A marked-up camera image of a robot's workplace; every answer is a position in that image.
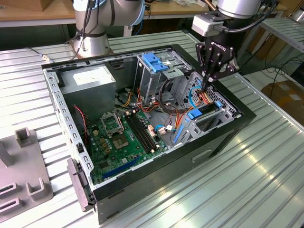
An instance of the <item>red cable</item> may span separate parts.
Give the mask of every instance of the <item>red cable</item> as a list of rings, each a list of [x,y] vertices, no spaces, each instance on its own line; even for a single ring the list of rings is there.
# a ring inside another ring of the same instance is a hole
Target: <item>red cable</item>
[[[85,126],[85,143],[86,143],[86,139],[87,139],[87,134],[86,134],[86,120],[85,120],[85,116],[84,114],[82,113],[82,111],[77,107],[77,106],[74,106],[74,108],[80,113],[81,117],[82,117],[82,120],[84,121],[84,126]]]

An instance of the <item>motherboard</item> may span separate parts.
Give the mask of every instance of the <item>motherboard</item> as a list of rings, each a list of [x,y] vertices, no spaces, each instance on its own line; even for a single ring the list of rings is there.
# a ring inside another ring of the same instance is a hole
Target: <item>motherboard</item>
[[[119,116],[109,113],[88,127],[91,144],[93,184],[101,183],[128,168],[167,150],[166,144],[151,131],[142,111]]]

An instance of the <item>workbench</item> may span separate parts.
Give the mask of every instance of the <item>workbench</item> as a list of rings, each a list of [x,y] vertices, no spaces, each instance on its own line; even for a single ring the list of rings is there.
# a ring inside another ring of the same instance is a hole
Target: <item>workbench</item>
[[[180,44],[196,57],[197,40],[182,31],[109,39],[115,53]],[[73,56],[69,45],[37,47],[55,61]],[[40,65],[28,49],[0,52],[0,138],[36,130],[54,197],[0,228],[99,227],[83,213],[67,172],[68,147]],[[257,117],[215,157],[164,186],[103,227],[295,227],[304,223],[304,128],[239,74],[221,80]]]

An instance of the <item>power cable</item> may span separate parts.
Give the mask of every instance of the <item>power cable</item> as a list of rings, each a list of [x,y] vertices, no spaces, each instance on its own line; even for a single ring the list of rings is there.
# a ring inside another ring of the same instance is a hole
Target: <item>power cable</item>
[[[286,61],[286,62],[280,67],[280,69],[282,70],[283,67],[284,67],[286,64],[288,64],[289,62],[291,62],[291,61],[294,60],[294,59],[297,59],[299,56],[301,56],[301,55],[303,55],[303,54],[304,54],[304,53],[301,53],[301,54],[299,54],[299,55],[297,55],[297,56],[295,56],[295,57],[289,59],[288,61]],[[273,90],[274,90],[274,86],[275,86],[276,77],[277,77],[278,75],[279,75],[279,71],[276,73],[275,78],[274,78],[274,81],[273,81],[273,83],[272,83],[271,92],[270,92],[269,98],[271,98],[271,96],[272,96],[272,93],[273,93]]]

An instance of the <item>connector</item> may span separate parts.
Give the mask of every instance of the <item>connector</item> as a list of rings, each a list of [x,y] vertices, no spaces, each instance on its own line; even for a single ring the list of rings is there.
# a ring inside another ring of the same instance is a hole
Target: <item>connector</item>
[[[151,124],[148,125],[148,130],[149,130],[149,132],[154,130],[154,128],[153,128],[153,126]]]
[[[154,138],[156,136],[156,134],[153,131],[150,131],[149,134],[152,138]]]
[[[169,130],[169,131],[172,131],[172,128],[173,128],[173,127],[172,127],[171,125],[167,125],[167,126],[166,126],[166,129]]]
[[[158,131],[158,133],[159,133],[160,135],[163,135],[163,134],[166,134],[166,133],[167,133],[164,127],[159,128],[157,131]]]

